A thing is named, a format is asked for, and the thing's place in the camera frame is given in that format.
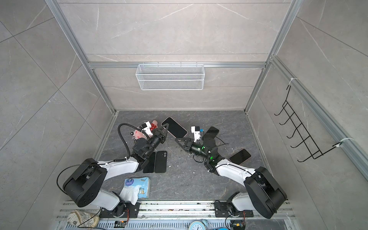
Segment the black phone case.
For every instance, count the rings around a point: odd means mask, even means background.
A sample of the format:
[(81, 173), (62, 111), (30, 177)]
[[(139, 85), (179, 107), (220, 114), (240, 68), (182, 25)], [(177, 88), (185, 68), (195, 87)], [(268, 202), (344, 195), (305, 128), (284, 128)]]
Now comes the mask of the black phone case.
[(155, 173), (165, 173), (167, 170), (167, 151), (158, 151), (155, 156)]

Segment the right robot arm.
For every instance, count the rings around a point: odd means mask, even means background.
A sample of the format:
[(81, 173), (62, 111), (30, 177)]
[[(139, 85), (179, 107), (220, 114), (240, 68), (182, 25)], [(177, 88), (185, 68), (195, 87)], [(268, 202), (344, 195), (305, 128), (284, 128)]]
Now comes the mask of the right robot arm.
[(227, 177), (245, 187), (246, 193), (237, 193), (228, 200), (235, 212), (253, 208), (270, 219), (287, 200), (285, 191), (266, 168), (247, 168), (227, 160), (219, 154), (214, 137), (207, 136), (202, 144), (191, 138), (176, 138), (175, 142), (185, 152), (202, 157), (210, 173)]

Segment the phone near right arm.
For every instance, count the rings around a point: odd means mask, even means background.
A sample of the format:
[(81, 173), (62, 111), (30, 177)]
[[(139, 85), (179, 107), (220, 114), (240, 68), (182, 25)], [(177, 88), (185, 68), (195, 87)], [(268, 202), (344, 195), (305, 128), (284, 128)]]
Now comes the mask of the phone near right arm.
[(229, 158), (229, 160), (232, 163), (241, 165), (242, 163), (244, 163), (245, 161), (247, 161), (249, 158), (251, 158), (251, 154), (246, 149), (242, 149), (239, 152), (237, 152), (234, 155), (232, 155)]

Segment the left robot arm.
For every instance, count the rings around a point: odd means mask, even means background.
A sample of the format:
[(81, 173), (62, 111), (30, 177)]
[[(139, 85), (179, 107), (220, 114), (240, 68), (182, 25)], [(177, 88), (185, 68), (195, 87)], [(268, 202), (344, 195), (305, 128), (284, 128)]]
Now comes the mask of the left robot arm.
[(132, 151), (122, 139), (128, 153), (127, 158), (107, 162), (88, 158), (75, 165), (77, 169), (63, 186), (57, 185), (58, 188), (80, 208), (94, 205), (108, 210), (116, 217), (122, 216), (127, 208), (125, 201), (118, 194), (103, 190), (103, 182), (119, 175), (143, 170), (155, 149), (166, 141), (168, 128), (169, 124), (165, 123), (154, 129), (151, 137), (138, 139)]

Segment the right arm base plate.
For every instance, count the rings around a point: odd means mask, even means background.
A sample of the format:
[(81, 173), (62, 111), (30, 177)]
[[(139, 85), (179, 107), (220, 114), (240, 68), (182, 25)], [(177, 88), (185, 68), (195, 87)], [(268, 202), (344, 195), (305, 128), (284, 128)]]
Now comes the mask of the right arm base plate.
[(218, 200), (214, 201), (215, 217), (225, 218), (225, 217), (242, 217), (242, 218), (252, 218), (254, 213), (252, 210), (238, 211), (233, 205), (226, 202), (220, 202)]

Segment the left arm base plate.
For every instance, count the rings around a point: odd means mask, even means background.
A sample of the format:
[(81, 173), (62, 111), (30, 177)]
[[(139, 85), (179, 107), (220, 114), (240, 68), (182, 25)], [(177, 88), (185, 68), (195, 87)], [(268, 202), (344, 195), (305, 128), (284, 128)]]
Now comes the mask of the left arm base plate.
[(141, 203), (137, 202), (135, 205), (130, 202), (118, 204), (112, 211), (102, 208), (100, 218), (136, 218), (139, 213)]

